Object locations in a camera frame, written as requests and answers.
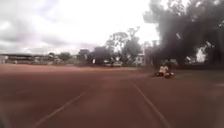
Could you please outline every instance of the building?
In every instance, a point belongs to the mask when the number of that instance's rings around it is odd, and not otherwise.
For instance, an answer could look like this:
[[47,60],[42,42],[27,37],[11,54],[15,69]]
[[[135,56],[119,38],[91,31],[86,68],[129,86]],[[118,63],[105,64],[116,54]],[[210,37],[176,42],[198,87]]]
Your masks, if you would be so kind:
[[7,56],[0,55],[0,64],[4,64],[7,59]]
[[145,56],[143,54],[139,54],[135,61],[133,62],[133,65],[136,67],[145,66]]

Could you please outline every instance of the cloud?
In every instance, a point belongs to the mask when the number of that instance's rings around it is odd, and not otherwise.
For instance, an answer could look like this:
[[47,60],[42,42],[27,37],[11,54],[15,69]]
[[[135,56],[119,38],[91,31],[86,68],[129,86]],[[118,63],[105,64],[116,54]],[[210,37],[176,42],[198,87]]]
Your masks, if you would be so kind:
[[144,23],[146,2],[115,1],[0,0],[0,52],[93,49],[111,33]]

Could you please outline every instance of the dirt ground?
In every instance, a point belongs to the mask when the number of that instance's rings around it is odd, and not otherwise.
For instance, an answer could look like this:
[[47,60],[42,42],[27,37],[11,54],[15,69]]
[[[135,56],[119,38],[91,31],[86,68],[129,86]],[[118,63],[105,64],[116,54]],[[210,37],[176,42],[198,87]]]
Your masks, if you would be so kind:
[[0,116],[10,128],[224,127],[222,71],[176,71],[173,79],[149,74],[0,65]]

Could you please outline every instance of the track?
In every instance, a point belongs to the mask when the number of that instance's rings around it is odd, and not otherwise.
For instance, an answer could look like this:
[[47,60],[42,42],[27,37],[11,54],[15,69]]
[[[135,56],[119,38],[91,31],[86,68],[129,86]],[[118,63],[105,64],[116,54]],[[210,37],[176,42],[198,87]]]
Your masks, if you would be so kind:
[[223,86],[214,81],[151,79],[122,68],[17,68],[0,73],[0,114],[10,128],[224,126]]

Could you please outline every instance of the foliage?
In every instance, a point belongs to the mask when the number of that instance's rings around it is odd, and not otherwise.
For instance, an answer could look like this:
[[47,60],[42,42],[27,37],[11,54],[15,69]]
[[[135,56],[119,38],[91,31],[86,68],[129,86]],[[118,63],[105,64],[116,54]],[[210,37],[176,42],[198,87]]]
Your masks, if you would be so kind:
[[167,8],[164,8],[161,0],[152,0],[150,10],[143,18],[147,23],[158,24],[161,47],[154,53],[157,58],[176,58],[182,63],[186,56],[195,54],[195,49],[208,40],[224,53],[223,32],[219,32],[223,29],[224,1],[217,1],[190,0],[184,6],[182,0],[168,0]]
[[90,54],[89,49],[80,49],[77,58],[78,60],[85,61],[87,60],[89,54]]
[[95,59],[95,64],[102,65],[104,60],[111,60],[111,55],[106,47],[96,47],[92,53],[92,57]]
[[63,61],[67,61],[71,58],[71,54],[69,52],[62,52],[58,57]]

